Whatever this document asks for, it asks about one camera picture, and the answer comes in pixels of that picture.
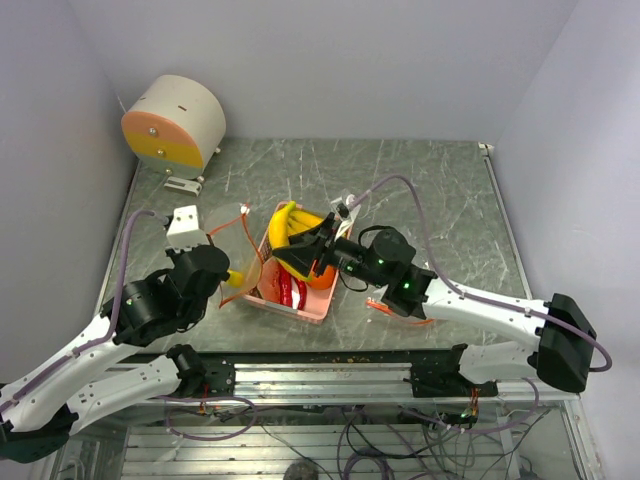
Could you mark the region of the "single yellow banana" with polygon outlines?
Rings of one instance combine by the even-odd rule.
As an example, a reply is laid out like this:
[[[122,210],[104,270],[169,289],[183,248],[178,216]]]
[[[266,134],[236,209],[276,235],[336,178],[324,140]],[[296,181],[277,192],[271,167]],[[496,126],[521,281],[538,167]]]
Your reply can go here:
[[[227,274],[228,278],[225,282],[232,288],[239,289],[245,284],[245,275],[242,272],[229,269]]]

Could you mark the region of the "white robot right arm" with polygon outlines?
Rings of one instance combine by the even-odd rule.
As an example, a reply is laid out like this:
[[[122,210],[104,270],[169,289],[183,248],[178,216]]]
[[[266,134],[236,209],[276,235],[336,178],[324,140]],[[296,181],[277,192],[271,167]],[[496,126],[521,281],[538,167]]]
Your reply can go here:
[[[415,248],[395,228],[371,230],[369,245],[351,241],[328,215],[291,234],[289,215],[279,210],[267,238],[273,257],[301,279],[333,268],[382,289],[382,304],[399,317],[457,321],[505,337],[497,345],[463,347],[459,360],[442,369],[442,387],[452,395],[531,375],[560,391],[585,391],[596,333],[573,298],[556,293],[549,301],[526,300],[455,284],[414,264]]]

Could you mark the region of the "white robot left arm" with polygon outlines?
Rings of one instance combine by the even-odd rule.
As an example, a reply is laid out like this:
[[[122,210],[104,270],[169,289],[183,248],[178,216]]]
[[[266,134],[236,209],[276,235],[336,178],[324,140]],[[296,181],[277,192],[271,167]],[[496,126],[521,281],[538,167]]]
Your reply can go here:
[[[125,285],[65,347],[2,386],[2,459],[38,461],[115,412],[155,397],[192,397],[202,389],[206,368],[189,345],[101,376],[154,341],[195,326],[230,277],[229,258],[215,246],[198,246],[171,260],[172,267]]]

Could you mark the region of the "yellow banana bunch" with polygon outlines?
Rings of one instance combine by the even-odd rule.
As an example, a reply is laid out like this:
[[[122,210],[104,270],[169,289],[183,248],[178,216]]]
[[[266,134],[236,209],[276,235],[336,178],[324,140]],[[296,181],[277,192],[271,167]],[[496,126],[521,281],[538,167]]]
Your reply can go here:
[[[300,209],[295,201],[289,201],[270,219],[268,240],[272,252],[277,248],[289,246],[291,236],[306,232],[322,222],[323,218]]]

